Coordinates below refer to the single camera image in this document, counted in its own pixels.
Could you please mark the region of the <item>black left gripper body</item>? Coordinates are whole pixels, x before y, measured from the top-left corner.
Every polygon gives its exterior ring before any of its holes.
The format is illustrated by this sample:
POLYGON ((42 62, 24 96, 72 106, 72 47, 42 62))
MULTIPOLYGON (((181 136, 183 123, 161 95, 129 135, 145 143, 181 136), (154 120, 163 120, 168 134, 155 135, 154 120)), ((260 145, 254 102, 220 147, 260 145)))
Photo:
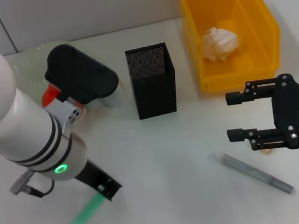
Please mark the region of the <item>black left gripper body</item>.
POLYGON ((87 161, 82 171, 75 177, 75 179, 85 183, 97 191, 97 186, 105 179, 112 178, 105 171, 100 169, 92 161, 87 161))

